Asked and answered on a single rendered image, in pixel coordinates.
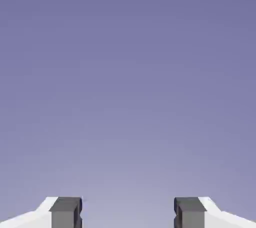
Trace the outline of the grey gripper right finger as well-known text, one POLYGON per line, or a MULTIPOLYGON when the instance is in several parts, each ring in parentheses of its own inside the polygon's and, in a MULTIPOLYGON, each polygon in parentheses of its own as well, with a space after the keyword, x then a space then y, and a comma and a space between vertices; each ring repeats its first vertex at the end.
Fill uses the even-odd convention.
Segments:
POLYGON ((222 211, 208 196, 175 197, 173 204, 173 228, 256 228, 256 221, 222 211))

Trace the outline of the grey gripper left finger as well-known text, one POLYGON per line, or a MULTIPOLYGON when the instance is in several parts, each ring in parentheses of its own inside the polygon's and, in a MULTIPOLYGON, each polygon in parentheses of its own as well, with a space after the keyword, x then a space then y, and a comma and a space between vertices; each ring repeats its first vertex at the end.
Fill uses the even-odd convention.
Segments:
POLYGON ((33 211, 0 222, 0 228, 83 228, 81 197, 48 196, 33 211))

